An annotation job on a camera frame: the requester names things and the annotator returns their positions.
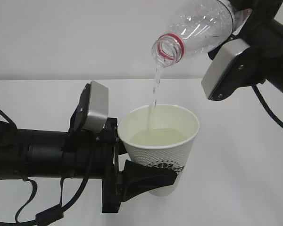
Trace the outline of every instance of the black cable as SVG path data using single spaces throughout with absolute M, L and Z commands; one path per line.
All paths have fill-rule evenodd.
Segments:
M 83 190 L 85 189 L 87 182 L 88 182 L 88 179 L 89 179 L 91 168 L 92 168 L 92 160 L 93 160 L 93 154 L 92 154 L 92 152 L 90 152 L 90 157 L 89 157 L 87 169 L 86 169 L 85 175 L 83 177 L 83 180 L 82 180 L 78 190 L 76 191 L 74 196 L 71 198 L 71 200 L 69 200 L 69 202 L 62 207 L 63 212 L 68 210 L 79 199 Z M 36 220 L 20 222 L 20 223 L 0 222 L 0 226 L 35 226 L 35 225 L 42 224 L 42 223 L 43 222 L 37 222 Z
M 60 180 L 60 202 L 59 202 L 59 207 L 62 208 L 62 204 L 63 204 L 63 189 L 64 189 L 64 181 L 65 181 L 66 177 L 63 175 L 61 177 Z
M 283 122 L 272 112 L 272 110 L 267 105 L 266 101 L 264 100 L 263 96 L 261 95 L 258 87 L 256 85 L 252 86 L 255 94 L 257 95 L 260 103 L 263 105 L 264 109 L 268 113 L 268 115 L 283 129 Z
M 31 179 L 28 179 L 28 178 L 25 178 L 23 180 L 24 181 L 28 181 L 28 182 L 30 182 L 32 184 L 32 193 L 31 193 L 29 199 L 27 200 L 27 202 L 23 206 L 21 206 L 21 208 L 15 214 L 15 221 L 17 223 L 19 223 L 18 218 L 19 218 L 19 215 L 20 215 L 21 211 L 24 209 L 25 206 L 27 206 L 34 199 L 34 197 L 37 194 L 37 190 L 38 190 L 37 182 L 35 182 L 34 180 L 31 180 Z
M 0 109 L 0 115 L 15 129 L 17 129 L 16 124 Z

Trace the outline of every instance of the clear plastic bottle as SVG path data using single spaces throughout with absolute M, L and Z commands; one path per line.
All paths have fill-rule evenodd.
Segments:
M 174 15 L 167 31 L 152 47 L 164 67 L 182 58 L 208 53 L 223 43 L 245 19 L 228 0 L 189 0 Z

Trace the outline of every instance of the bottle neck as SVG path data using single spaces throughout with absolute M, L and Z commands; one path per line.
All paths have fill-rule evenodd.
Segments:
M 183 54 L 183 42 L 172 33 L 161 36 L 152 46 L 154 60 L 163 67 L 176 64 L 181 60 Z

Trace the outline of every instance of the white paper cup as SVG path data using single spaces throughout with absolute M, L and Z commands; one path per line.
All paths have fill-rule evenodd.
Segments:
M 130 159 L 144 166 L 167 168 L 177 173 L 174 185 L 151 190 L 157 196 L 172 193 L 188 160 L 194 139 L 200 129 L 196 115 L 176 105 L 157 105 L 154 112 L 153 129 L 175 129 L 187 137 L 180 143 L 167 146 L 141 146 L 130 142 L 138 132 L 147 129 L 149 106 L 128 113 L 119 123 L 117 131 Z

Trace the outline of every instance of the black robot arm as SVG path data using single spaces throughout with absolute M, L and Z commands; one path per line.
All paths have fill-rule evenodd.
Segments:
M 213 62 L 201 82 L 207 98 L 221 101 L 265 80 L 283 92 L 283 25 L 274 19 L 283 0 L 230 2 L 252 13 L 239 34 L 208 54 Z
M 17 129 L 0 121 L 0 180 L 45 177 L 62 178 L 63 182 L 65 178 L 83 178 L 70 203 L 49 208 L 37 214 L 36 220 L 15 225 L 44 226 L 61 219 L 90 178 L 102 180 L 103 213 L 117 213 L 121 202 L 174 183 L 174 171 L 128 160 L 124 170 L 119 171 L 118 156 L 126 150 L 117 135 L 117 119 L 107 117 L 105 103 L 108 89 L 92 81 L 81 94 L 68 132 Z

